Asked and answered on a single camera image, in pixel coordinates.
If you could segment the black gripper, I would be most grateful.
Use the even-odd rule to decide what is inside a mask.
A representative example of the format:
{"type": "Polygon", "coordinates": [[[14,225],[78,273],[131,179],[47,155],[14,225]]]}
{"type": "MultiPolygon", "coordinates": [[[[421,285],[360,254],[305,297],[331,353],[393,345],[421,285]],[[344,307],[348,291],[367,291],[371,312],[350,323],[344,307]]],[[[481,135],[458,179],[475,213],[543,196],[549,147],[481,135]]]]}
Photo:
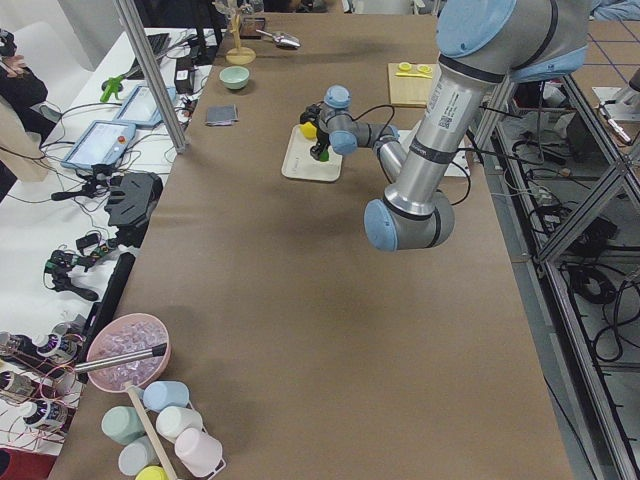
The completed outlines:
{"type": "Polygon", "coordinates": [[[329,133],[321,126],[316,128],[316,144],[310,148],[310,155],[314,159],[319,159],[322,155],[329,155],[330,139],[329,133]]]}

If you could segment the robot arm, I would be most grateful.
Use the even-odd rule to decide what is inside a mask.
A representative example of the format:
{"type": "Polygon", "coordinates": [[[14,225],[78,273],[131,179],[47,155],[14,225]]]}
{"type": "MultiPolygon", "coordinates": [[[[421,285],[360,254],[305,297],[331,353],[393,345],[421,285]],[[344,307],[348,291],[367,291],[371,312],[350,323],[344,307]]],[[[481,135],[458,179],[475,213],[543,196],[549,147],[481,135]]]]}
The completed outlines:
{"type": "Polygon", "coordinates": [[[407,148],[394,127],[355,120],[351,94],[330,87],[309,115],[317,128],[313,157],[372,149],[390,179],[364,212],[369,242],[382,251],[431,248],[454,227],[438,187],[485,94],[503,79],[557,78],[577,70],[587,51],[589,1],[449,1],[439,16],[439,76],[407,148]]]}

